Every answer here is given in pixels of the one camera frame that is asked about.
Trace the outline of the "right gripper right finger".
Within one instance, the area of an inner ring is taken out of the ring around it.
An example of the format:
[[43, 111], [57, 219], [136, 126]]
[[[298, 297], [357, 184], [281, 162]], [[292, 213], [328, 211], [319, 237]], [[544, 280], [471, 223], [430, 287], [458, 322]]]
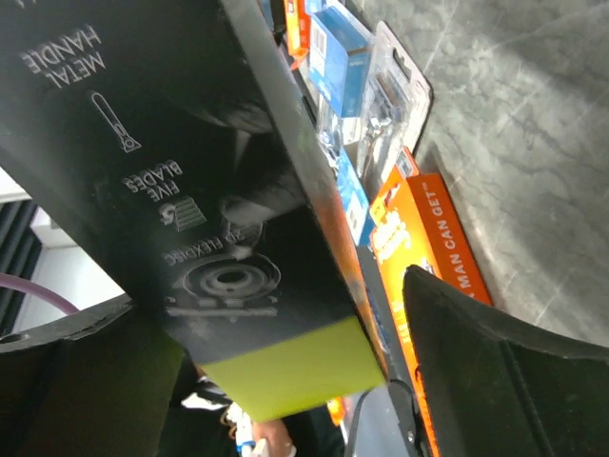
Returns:
[[607, 455], [607, 348], [423, 289], [411, 336], [443, 456]]

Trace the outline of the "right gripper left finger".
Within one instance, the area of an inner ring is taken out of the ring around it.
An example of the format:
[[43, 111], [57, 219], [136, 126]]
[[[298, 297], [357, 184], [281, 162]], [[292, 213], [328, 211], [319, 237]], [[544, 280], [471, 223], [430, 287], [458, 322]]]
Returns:
[[2, 338], [2, 455], [155, 455], [182, 358], [125, 296]]

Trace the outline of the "orange Fusion5 razor box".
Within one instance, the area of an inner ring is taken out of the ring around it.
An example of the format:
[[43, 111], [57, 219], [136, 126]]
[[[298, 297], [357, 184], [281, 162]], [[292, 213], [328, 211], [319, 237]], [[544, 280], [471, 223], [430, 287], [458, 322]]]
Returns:
[[419, 407], [423, 445], [443, 456], [411, 336], [411, 309], [425, 305], [423, 286], [443, 283], [488, 306], [493, 302], [440, 174], [393, 168], [370, 213], [376, 223], [371, 247]]

